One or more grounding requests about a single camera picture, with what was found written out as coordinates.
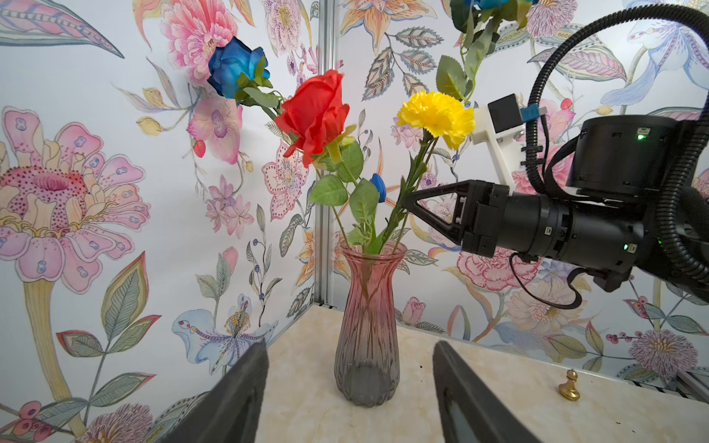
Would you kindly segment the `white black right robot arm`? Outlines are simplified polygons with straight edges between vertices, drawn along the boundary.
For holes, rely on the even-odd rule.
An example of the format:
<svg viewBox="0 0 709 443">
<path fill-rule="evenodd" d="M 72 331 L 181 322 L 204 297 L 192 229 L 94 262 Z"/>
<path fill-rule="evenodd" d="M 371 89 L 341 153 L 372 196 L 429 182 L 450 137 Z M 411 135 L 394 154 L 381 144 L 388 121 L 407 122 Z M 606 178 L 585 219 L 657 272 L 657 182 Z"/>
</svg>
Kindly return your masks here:
<svg viewBox="0 0 709 443">
<path fill-rule="evenodd" d="M 467 180 L 416 191 L 405 206 L 470 254 L 507 249 L 525 263 L 566 263 L 606 292 L 641 269 L 706 300 L 707 284 L 670 261 L 657 221 L 661 186 L 694 127 L 659 116 L 591 119 L 550 159 L 551 166 L 571 162 L 565 184 L 550 166 L 541 194 Z"/>
</svg>

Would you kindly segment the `large blue rose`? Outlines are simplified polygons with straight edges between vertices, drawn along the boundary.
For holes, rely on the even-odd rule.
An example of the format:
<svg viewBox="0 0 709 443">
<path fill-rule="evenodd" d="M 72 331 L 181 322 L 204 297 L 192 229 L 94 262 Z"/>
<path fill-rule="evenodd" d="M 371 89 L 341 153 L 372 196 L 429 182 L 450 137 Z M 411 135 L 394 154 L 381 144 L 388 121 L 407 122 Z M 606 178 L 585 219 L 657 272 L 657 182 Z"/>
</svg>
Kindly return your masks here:
<svg viewBox="0 0 709 443">
<path fill-rule="evenodd" d="M 233 37 L 226 46 L 215 49 L 208 68 L 208 83 L 223 98 L 258 107 L 273 121 L 282 111 L 284 97 L 271 83 L 268 59 L 261 47 L 251 49 Z"/>
</svg>

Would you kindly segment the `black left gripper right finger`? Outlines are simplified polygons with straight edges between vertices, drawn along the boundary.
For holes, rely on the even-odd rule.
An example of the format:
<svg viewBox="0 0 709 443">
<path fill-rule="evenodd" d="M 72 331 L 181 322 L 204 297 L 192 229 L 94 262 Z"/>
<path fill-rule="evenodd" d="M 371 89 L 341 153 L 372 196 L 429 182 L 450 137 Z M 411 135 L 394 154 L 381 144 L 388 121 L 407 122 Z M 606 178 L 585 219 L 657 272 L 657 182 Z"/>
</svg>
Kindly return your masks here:
<svg viewBox="0 0 709 443">
<path fill-rule="evenodd" d="M 436 343 L 432 363 L 445 441 L 538 441 L 450 343 Z"/>
</svg>

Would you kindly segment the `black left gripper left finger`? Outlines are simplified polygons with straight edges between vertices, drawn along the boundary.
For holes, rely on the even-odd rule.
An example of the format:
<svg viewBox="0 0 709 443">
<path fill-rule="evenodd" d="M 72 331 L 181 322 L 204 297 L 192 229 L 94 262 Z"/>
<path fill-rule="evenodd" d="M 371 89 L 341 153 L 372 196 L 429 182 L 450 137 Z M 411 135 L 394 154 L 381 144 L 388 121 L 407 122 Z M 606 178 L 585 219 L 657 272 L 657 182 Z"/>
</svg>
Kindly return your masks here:
<svg viewBox="0 0 709 443">
<path fill-rule="evenodd" d="M 268 369 L 266 344 L 262 341 L 253 344 L 165 440 L 169 443 L 255 441 Z"/>
</svg>

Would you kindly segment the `small yellow flower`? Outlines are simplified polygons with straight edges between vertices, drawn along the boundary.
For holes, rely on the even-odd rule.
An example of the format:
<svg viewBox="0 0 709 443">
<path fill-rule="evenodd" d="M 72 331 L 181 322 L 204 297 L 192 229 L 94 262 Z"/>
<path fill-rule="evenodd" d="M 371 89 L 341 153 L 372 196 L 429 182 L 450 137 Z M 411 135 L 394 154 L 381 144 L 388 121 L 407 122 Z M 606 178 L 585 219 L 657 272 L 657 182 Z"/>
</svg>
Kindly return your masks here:
<svg viewBox="0 0 709 443">
<path fill-rule="evenodd" d="M 403 104 L 397 118 L 399 126 L 422 129 L 423 138 L 419 141 L 417 155 L 410 158 L 409 172 L 402 178 L 399 197 L 387 225 L 369 246 L 369 252 L 374 254 L 380 254 L 393 232 L 404 222 L 408 214 L 404 200 L 417 190 L 436 144 L 444 140 L 449 149 L 457 149 L 476 127 L 475 110 L 441 92 L 417 92 Z"/>
</svg>

